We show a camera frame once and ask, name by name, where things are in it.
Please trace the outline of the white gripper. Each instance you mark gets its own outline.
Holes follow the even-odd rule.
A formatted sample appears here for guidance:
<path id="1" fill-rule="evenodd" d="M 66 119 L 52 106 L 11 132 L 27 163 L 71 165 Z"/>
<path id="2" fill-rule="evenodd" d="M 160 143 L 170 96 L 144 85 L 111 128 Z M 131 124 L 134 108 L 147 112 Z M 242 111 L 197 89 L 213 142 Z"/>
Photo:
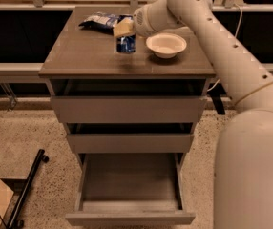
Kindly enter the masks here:
<path id="1" fill-rule="evenodd" d="M 183 27 L 183 24 L 168 10 L 167 0 L 157 0 L 135 10 L 134 21 L 125 17 L 113 28 L 114 37 L 137 34 L 149 37 L 160 31 Z"/>

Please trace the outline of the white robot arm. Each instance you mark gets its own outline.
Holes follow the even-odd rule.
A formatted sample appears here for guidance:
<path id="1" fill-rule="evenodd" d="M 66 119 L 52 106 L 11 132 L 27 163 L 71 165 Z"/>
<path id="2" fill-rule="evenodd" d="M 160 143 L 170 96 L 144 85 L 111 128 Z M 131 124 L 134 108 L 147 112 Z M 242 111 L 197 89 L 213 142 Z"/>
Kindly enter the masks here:
<path id="1" fill-rule="evenodd" d="M 114 34 L 182 26 L 197 37 L 238 112 L 216 149 L 214 229 L 273 229 L 273 74 L 214 16 L 212 0 L 157 0 Z"/>

